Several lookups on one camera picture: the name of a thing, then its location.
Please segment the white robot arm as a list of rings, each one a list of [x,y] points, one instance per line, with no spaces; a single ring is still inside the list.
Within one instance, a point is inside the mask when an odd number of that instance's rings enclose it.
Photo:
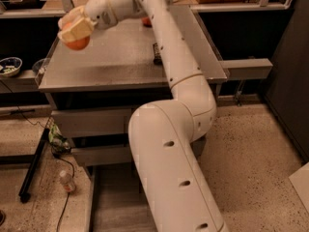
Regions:
[[[58,22],[64,44],[127,18],[150,19],[172,97],[137,108],[129,145],[158,232],[229,232],[191,144],[211,128],[210,85],[172,14],[173,0],[89,0]]]

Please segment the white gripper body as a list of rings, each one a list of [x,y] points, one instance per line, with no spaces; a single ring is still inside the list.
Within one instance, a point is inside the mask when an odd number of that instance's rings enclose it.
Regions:
[[[85,5],[85,14],[98,29],[106,30],[118,24],[109,0],[89,0]]]

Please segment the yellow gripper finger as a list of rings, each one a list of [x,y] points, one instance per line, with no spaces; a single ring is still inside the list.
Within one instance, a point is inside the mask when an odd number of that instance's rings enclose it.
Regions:
[[[84,6],[78,6],[65,14],[59,21],[58,26],[60,30],[72,27],[76,30],[84,29],[87,24],[85,23]]]
[[[58,38],[64,43],[72,43],[89,37],[97,24],[89,17],[78,17],[73,21],[59,20]]]

